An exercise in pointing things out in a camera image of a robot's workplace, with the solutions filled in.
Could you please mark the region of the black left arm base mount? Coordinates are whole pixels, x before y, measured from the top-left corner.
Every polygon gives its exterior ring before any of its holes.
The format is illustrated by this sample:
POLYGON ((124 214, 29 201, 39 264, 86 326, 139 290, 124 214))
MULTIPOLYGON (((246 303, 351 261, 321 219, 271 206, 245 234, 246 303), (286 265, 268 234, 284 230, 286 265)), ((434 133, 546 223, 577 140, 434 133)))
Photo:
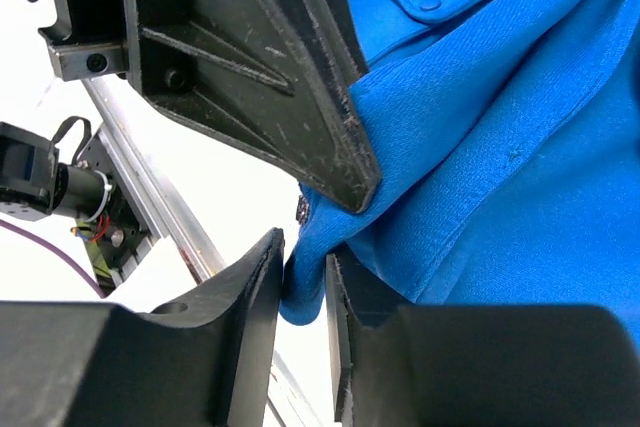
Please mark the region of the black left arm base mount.
POLYGON ((112 186, 98 218, 93 223, 77 223, 79 231, 87 236, 84 246, 97 284, 108 296, 151 252, 160 231, 145 210, 141 189, 107 129, 98 129, 80 154, 79 165, 105 174, 112 186))

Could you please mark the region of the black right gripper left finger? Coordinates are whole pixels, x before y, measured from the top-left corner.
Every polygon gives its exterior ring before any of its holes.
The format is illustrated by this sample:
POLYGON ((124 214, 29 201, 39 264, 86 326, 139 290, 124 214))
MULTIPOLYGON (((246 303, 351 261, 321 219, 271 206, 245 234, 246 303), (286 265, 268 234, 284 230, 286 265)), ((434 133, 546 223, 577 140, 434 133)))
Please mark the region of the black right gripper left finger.
POLYGON ((259 426, 284 235, 145 314, 108 303, 1 306, 5 426, 259 426))

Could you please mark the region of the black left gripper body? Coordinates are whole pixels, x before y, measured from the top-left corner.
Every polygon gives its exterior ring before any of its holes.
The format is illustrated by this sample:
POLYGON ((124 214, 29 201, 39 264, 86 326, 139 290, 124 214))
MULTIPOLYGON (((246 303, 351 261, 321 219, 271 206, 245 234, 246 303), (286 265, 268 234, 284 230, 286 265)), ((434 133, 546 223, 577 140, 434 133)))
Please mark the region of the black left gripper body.
POLYGON ((54 0, 57 19, 39 34, 63 81, 128 72, 123 0, 54 0))

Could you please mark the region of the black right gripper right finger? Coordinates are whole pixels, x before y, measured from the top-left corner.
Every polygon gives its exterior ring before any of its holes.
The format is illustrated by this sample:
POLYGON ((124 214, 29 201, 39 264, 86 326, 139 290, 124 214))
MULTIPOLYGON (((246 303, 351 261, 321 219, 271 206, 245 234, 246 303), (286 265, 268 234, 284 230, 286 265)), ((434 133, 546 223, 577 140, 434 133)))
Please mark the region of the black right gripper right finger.
POLYGON ((639 356, 586 305, 415 305, 349 252, 326 259, 345 426, 635 426, 639 356))

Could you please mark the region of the blue zip jacket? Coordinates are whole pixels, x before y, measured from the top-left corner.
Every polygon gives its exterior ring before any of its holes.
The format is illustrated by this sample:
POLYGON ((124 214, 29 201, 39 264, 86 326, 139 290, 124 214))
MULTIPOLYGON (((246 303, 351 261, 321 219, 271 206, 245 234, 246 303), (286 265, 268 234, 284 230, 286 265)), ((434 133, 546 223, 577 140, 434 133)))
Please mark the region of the blue zip jacket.
POLYGON ((639 0, 493 0, 351 94, 382 181, 359 215, 303 188, 289 323, 346 244, 419 305, 595 305, 638 337, 639 0))

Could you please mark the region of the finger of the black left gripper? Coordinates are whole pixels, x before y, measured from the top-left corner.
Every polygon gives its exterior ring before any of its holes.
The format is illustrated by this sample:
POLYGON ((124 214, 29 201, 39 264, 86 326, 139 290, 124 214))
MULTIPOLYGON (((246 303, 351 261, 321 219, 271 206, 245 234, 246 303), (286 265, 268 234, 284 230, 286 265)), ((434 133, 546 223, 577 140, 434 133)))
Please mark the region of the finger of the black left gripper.
POLYGON ((348 85, 354 84, 367 72, 347 0, 320 0, 323 30, 342 75, 348 85))
POLYGON ((130 85, 359 213, 381 179, 320 0, 123 0, 130 85))

